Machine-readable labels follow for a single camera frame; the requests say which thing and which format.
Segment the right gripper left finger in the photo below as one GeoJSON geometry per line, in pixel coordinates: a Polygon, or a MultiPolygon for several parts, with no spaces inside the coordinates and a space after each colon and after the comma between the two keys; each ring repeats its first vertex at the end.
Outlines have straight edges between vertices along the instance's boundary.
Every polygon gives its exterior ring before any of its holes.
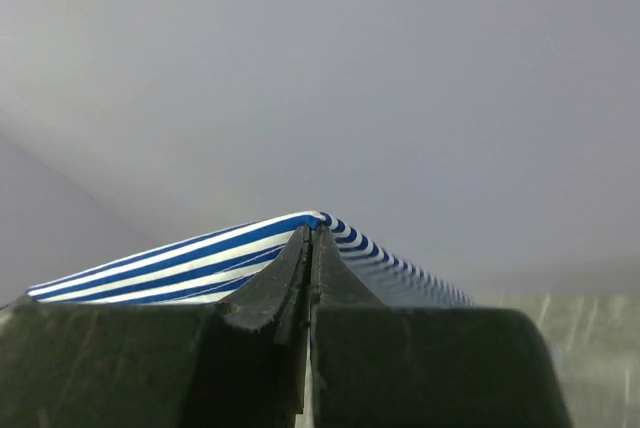
{"type": "Polygon", "coordinates": [[[217,303],[1,311],[5,427],[291,427],[304,407],[311,233],[217,303]]]}

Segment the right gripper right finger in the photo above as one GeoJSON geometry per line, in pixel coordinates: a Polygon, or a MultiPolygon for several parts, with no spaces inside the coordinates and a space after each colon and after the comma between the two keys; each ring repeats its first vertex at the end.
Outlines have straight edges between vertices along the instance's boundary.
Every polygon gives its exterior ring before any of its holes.
{"type": "Polygon", "coordinates": [[[516,309],[390,307],[313,237],[318,427],[568,427],[550,349],[516,309]]]}

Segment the blue white striped tank top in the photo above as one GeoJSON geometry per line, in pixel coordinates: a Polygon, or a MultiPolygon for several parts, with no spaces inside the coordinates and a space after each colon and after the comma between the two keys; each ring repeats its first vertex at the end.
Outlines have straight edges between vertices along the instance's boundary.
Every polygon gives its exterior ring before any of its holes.
{"type": "Polygon", "coordinates": [[[294,212],[195,236],[33,285],[26,293],[41,303],[217,302],[282,254],[299,228],[328,232],[340,261],[384,302],[419,307],[473,303],[460,288],[322,211],[294,212]]]}

